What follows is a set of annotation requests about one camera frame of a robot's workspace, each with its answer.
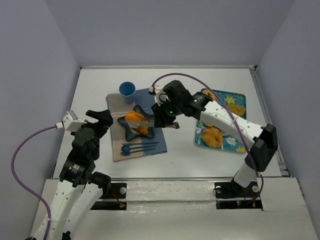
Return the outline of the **small round orange bun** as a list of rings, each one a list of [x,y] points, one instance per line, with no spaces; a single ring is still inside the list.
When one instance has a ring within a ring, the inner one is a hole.
[[[126,122],[128,122],[128,121],[139,122],[140,119],[139,119],[134,113],[128,113],[128,114],[125,116],[125,121],[126,121]]]

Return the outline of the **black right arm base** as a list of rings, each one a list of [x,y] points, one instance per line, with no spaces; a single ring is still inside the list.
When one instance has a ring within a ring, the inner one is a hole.
[[[246,188],[238,188],[230,181],[217,182],[212,191],[218,210],[262,210],[260,188],[256,181]]]

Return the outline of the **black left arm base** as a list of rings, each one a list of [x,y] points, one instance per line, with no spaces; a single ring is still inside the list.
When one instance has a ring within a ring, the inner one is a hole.
[[[108,193],[103,195],[93,204],[92,211],[126,211],[127,210],[127,183],[112,182]]]

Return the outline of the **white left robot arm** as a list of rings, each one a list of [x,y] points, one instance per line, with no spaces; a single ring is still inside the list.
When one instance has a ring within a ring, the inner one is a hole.
[[[80,120],[67,111],[56,129],[64,129],[74,137],[71,151],[58,176],[59,182],[47,214],[31,240],[70,240],[79,222],[96,200],[111,188],[111,178],[95,172],[100,157],[100,140],[113,124],[111,112],[88,110],[86,116],[96,120]]]

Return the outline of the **stainless steel tongs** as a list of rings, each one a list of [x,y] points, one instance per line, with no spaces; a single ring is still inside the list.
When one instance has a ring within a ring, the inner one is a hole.
[[[133,120],[128,120],[127,124],[131,128],[138,128],[138,127],[153,127],[153,128],[171,128],[171,129],[179,129],[180,125],[178,122],[173,122],[172,124],[167,124],[165,126],[155,126],[154,122],[137,122]]]

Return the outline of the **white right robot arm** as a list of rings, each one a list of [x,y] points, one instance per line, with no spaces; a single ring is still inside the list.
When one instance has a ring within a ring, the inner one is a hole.
[[[154,127],[168,127],[177,116],[184,115],[212,124],[242,142],[247,151],[244,163],[232,180],[221,188],[230,198],[240,196],[257,175],[266,170],[278,150],[277,130],[272,124],[261,126],[247,121],[203,92],[191,94],[178,80],[162,88],[152,85],[149,94],[156,97],[156,103],[151,107]]]

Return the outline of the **orange striped croissant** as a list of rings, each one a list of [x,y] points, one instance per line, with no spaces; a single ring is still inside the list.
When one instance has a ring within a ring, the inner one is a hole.
[[[131,114],[133,114],[133,121],[138,122],[138,123],[144,123],[147,121],[147,119],[141,114],[136,111],[131,111]],[[148,133],[148,127],[147,126],[137,126],[134,128],[138,132],[140,132],[143,135],[146,135]]]

